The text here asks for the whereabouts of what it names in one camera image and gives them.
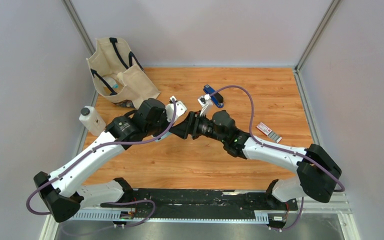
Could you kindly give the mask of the blue black stapler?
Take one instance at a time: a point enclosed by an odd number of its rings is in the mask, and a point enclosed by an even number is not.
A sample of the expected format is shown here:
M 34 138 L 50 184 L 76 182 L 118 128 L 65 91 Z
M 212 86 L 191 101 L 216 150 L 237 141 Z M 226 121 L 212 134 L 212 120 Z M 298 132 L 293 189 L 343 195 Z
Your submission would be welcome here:
M 206 84 L 203 87 L 203 91 L 206 94 L 213 94 L 216 90 L 212 88 L 210 85 Z M 211 96 L 211 101 L 217 108 L 223 108 L 224 107 L 224 97 L 220 93 L 215 93 L 214 95 Z

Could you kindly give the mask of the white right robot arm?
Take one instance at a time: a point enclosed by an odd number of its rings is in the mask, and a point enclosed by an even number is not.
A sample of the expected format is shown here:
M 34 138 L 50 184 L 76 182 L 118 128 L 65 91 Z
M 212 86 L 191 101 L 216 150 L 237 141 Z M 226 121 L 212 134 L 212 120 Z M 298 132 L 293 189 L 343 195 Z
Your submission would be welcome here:
M 214 113 L 211 119 L 190 111 L 170 133 L 182 139 L 204 136 L 217 140 L 232 157 L 259 160 L 294 172 L 295 177 L 275 179 L 267 188 L 265 203 L 273 210 L 301 197 L 328 203 L 339 185 L 342 170 L 322 146 L 292 147 L 253 137 L 237 128 L 225 110 Z

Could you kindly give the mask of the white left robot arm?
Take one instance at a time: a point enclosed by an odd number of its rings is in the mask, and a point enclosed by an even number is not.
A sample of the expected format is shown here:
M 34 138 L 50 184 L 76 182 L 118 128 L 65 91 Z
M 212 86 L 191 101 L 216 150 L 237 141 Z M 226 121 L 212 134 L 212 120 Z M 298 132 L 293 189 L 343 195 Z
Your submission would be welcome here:
M 138 109 L 115 117 L 91 145 L 68 163 L 51 173 L 37 173 L 33 178 L 35 192 L 48 208 L 48 214 L 62 223 L 88 207 L 106 203 L 128 207 L 133 201 L 133 190 L 122 177 L 95 185 L 84 182 L 129 147 L 165 138 L 186 110 L 174 96 L 167 105 L 149 98 Z

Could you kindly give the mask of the light blue white stapler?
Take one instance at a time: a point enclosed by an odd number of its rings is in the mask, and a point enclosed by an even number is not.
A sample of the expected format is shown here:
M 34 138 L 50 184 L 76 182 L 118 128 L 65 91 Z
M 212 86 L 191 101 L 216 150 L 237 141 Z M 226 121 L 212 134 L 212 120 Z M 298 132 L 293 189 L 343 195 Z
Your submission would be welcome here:
M 171 135 L 170 132 L 166 132 L 164 135 L 162 135 L 160 138 L 158 138 L 158 139 L 156 140 L 156 142 L 160 142 L 160 141 L 164 140 L 165 138 L 167 138 L 167 137 L 170 136 L 170 135 Z

